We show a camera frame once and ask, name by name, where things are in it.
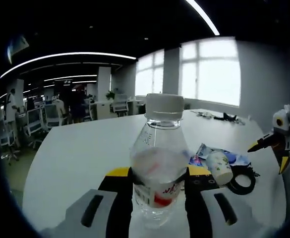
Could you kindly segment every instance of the black tape roll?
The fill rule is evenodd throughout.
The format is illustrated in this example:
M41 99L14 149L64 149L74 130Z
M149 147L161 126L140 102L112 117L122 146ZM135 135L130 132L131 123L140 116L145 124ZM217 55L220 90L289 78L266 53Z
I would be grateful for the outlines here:
M255 184L256 184L256 178L260 176L259 174L255 173L253 171L252 167L249 166L231 166L232 172L233 172L233 178L229 183L226 184L226 186L231 190L233 193L238 195L246 195L251 193L254 190ZM245 175L249 177L250 179L250 186L244 187L242 185L239 185L235 178L238 175Z

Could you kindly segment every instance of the potted plant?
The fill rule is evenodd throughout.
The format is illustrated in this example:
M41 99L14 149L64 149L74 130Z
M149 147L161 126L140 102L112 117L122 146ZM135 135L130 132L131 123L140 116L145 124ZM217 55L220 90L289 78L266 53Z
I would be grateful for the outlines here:
M107 100L110 100L110 99L114 100L115 93L113 91L109 90L109 92L106 94L106 98L107 98Z

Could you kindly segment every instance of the white bottle cap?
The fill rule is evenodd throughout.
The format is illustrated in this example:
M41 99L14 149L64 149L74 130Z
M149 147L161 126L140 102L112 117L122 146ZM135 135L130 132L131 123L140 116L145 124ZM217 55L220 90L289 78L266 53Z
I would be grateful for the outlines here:
M183 96L149 93L145 117L153 120L180 120L184 109Z

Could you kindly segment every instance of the white plastic cup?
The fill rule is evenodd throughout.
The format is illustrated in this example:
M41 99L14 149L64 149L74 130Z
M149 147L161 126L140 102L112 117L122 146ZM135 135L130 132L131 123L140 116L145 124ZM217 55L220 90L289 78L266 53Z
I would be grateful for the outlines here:
M233 178L229 160L221 151L214 151L209 154L206 165L218 185L227 184Z

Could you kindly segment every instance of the window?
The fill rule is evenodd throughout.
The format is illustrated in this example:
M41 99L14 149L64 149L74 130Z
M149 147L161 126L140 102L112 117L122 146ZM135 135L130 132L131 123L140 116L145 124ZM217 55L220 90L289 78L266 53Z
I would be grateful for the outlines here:
M239 106L240 67L235 39L183 44L180 93L185 98Z
M164 80L164 51L140 58L136 67L135 96L162 93Z

